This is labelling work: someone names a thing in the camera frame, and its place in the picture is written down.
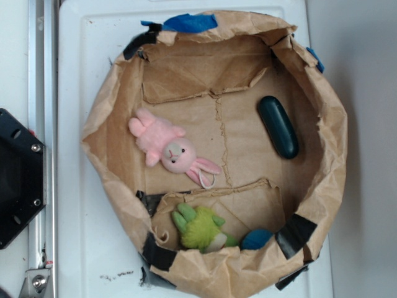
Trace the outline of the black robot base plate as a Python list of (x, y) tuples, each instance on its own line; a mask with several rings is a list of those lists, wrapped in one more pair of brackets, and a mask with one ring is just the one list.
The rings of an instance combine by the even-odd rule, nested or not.
[(1, 109), (1, 249), (43, 209), (45, 145)]

